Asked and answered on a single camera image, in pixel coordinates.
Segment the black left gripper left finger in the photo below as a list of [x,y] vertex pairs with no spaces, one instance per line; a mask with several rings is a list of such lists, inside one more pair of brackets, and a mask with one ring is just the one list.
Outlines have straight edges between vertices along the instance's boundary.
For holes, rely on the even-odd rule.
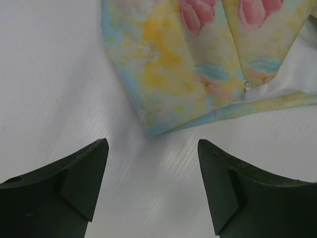
[[93,220],[108,157],[98,139],[0,185],[2,238],[83,238]]

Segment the pastel floral skirt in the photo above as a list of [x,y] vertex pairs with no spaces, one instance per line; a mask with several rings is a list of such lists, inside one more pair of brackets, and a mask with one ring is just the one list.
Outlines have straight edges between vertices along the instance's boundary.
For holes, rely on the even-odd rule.
[[107,53],[149,135],[317,102],[314,0],[104,0]]

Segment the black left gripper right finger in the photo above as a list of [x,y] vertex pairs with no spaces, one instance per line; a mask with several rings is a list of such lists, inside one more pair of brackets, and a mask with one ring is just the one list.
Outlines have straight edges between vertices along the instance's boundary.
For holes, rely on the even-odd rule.
[[314,238],[317,185],[282,177],[198,142],[214,232],[221,238]]

